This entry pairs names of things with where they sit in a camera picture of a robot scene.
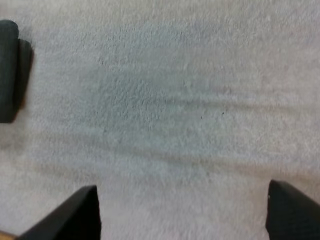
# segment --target wooden edge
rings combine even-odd
[[[16,236],[0,231],[0,240],[14,240]]]

